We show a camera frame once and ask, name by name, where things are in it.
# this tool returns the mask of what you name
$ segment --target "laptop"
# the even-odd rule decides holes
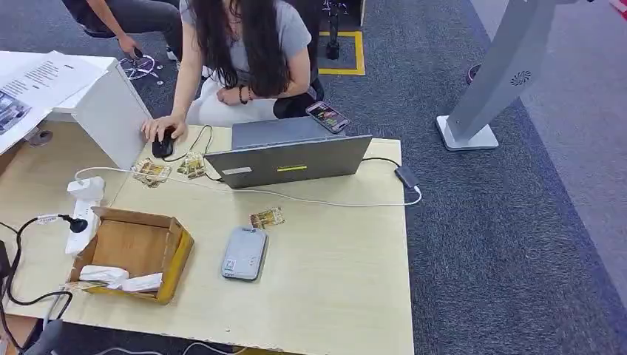
[[[309,117],[235,124],[233,149],[205,159],[233,189],[352,175],[372,135],[334,135]]]

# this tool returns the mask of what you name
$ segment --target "white pants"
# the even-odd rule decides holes
[[[219,102],[216,96],[223,87],[213,78],[205,80],[200,97],[189,108],[187,124],[230,127],[233,124],[277,119],[274,115],[276,99],[265,98],[249,101],[246,105],[229,106]]]

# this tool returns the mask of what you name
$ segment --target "computer mouse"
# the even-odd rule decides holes
[[[155,141],[152,142],[152,155],[155,158],[165,158],[169,157],[174,153],[174,139],[172,139],[172,133],[174,130],[172,128],[166,129],[163,133],[163,140],[160,142],[158,138],[155,138]]]

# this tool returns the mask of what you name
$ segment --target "bracelet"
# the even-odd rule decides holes
[[[244,99],[242,98],[242,88],[244,86],[240,85],[240,103],[242,103],[242,105],[246,105],[248,103],[248,101],[244,101]]]

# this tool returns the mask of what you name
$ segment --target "charger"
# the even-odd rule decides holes
[[[418,178],[406,166],[399,166],[394,170],[394,174],[396,174],[396,177],[398,177],[408,189],[414,189],[418,185]]]
[[[11,263],[9,263],[9,255],[7,254],[7,248],[4,246],[4,242],[0,240],[0,280],[9,276],[11,271]]]

